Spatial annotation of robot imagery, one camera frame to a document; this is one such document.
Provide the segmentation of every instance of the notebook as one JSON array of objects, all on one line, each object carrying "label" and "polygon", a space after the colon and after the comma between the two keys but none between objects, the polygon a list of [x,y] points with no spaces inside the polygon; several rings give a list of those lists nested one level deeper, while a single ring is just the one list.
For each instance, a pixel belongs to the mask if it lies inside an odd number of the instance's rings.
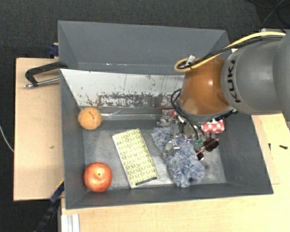
[{"label": "notebook", "polygon": [[115,134],[113,140],[131,188],[159,178],[140,129]]}]

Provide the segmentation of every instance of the white object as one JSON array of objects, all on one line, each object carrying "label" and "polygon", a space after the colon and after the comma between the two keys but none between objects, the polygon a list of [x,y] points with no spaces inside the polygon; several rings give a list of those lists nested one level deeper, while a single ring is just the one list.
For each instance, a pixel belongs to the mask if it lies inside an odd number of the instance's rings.
[{"label": "white object", "polygon": [[79,215],[61,215],[61,232],[80,232]]},{"label": "white object", "polygon": [[72,215],[72,226],[73,226],[73,232],[80,232],[78,214]]}]

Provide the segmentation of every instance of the yellow cable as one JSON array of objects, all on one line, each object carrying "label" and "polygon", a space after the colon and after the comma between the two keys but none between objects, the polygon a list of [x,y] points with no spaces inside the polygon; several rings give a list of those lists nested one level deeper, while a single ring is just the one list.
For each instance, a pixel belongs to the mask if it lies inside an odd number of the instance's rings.
[{"label": "yellow cable", "polygon": [[[274,32],[274,31],[269,31],[269,32],[259,32],[259,33],[253,33],[253,34],[250,34],[248,36],[245,36],[235,42],[233,42],[232,44],[224,47],[224,48],[227,48],[227,47],[230,47],[230,46],[233,46],[233,45],[236,45],[236,44],[240,44],[240,43],[243,43],[247,40],[250,40],[250,39],[253,39],[253,38],[256,38],[256,37],[260,37],[260,36],[285,36],[286,34],[285,33],[282,33],[282,32]],[[221,53],[218,53],[208,59],[205,59],[204,61],[198,63],[198,64],[195,64],[195,65],[192,65],[190,68],[185,68],[185,69],[178,69],[178,66],[181,64],[181,63],[184,63],[188,60],[188,58],[184,58],[180,61],[178,61],[176,64],[175,64],[175,71],[176,72],[187,72],[187,71],[190,71],[190,70],[193,70],[193,69],[196,69],[198,67],[200,67],[201,65],[207,63],[208,61],[216,58],[217,56],[219,56]]]}]

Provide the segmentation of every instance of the red and white cloth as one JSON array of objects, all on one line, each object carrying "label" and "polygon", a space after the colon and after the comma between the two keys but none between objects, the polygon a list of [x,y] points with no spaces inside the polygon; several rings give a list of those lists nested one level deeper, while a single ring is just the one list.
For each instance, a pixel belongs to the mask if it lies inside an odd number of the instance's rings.
[{"label": "red and white cloth", "polygon": [[205,133],[222,133],[224,131],[224,124],[222,120],[213,121],[202,125],[201,128]]}]

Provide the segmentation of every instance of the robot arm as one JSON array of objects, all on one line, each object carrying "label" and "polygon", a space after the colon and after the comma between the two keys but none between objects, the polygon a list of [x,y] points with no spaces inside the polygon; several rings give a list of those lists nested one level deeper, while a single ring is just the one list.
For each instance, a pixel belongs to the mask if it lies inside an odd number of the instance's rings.
[{"label": "robot arm", "polygon": [[[227,60],[219,54],[238,48]],[[249,115],[283,113],[290,128],[290,31],[260,32],[220,50],[175,65],[186,72],[177,101],[195,124],[238,111]]]}]

